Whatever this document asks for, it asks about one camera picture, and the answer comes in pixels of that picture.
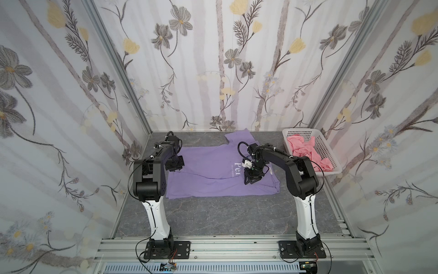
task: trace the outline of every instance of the white plastic basket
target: white plastic basket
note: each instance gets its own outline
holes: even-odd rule
[[[284,146],[289,154],[292,154],[287,137],[292,135],[301,135],[304,137],[304,141],[310,140],[310,137],[315,136],[315,150],[321,156],[322,159],[328,158],[333,165],[333,171],[324,171],[324,175],[339,174],[342,172],[341,164],[336,158],[333,150],[330,148],[327,140],[322,135],[321,131],[314,128],[285,128],[283,129]],[[317,176],[322,176],[322,172],[315,171]]]

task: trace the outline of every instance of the aluminum frame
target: aluminum frame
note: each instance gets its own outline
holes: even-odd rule
[[[138,262],[135,254],[136,244],[142,237],[115,238],[102,240],[95,255],[95,263]],[[236,262],[236,261],[282,261],[279,257],[278,241],[296,240],[295,235],[248,235],[248,236],[182,236],[176,241],[190,241],[190,259],[187,262]],[[375,261],[370,247],[364,238],[338,234],[322,234],[326,252],[332,260]],[[141,242],[138,254],[146,248]],[[319,259],[330,261],[330,257]]]
[[[114,69],[116,70],[118,76],[122,80],[123,88],[127,91],[129,100],[132,106],[134,107],[135,113],[138,115],[138,118],[140,119],[141,125],[143,126],[146,135],[151,134],[152,129],[148,123],[148,120],[146,119],[143,109],[140,106],[140,103],[137,99],[137,95],[135,94],[135,91],[130,84],[128,75],[126,74],[126,70],[123,68],[121,64],[120,56],[118,55],[117,50],[113,45],[108,32],[106,31],[105,25],[102,21],[102,18],[99,15],[99,12],[97,11],[97,7],[95,3],[93,2],[93,0],[82,0],[82,3],[85,7],[85,10],[87,11],[88,17],[90,18],[100,38],[100,41],[103,44],[103,47],[105,48],[106,53],[109,56],[111,63],[114,66]]]

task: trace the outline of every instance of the yellow flower pattern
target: yellow flower pattern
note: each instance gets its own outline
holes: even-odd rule
[[[412,22],[411,30],[417,35],[425,35],[438,22],[438,11],[426,13]]]
[[[55,2],[49,2],[47,21],[55,28],[63,28],[65,26],[66,21],[64,14]]]
[[[261,30],[262,28],[262,24],[259,21],[254,21],[253,25],[252,25],[252,32],[257,33]]]
[[[290,53],[298,53],[302,51],[306,47],[306,44],[301,38],[296,38],[292,44],[290,45],[289,52]]]
[[[82,35],[82,38],[88,42],[88,30],[86,28],[79,27],[79,33]]]
[[[128,54],[136,54],[140,49],[140,46],[133,42],[131,39],[125,38],[125,40],[123,41],[123,48]]]
[[[234,14],[242,15],[246,12],[247,7],[248,0],[234,0],[230,5],[230,10]]]
[[[416,66],[422,66],[429,63],[432,60],[432,54],[429,50],[425,50],[422,54],[420,54],[415,60]]]

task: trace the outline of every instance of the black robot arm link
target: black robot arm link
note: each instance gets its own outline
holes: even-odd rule
[[[166,174],[169,171],[180,170],[184,166],[180,139],[172,131],[168,132],[164,141],[155,143],[155,152],[146,159],[134,162],[133,193],[141,202],[146,200],[159,201],[166,193]]]

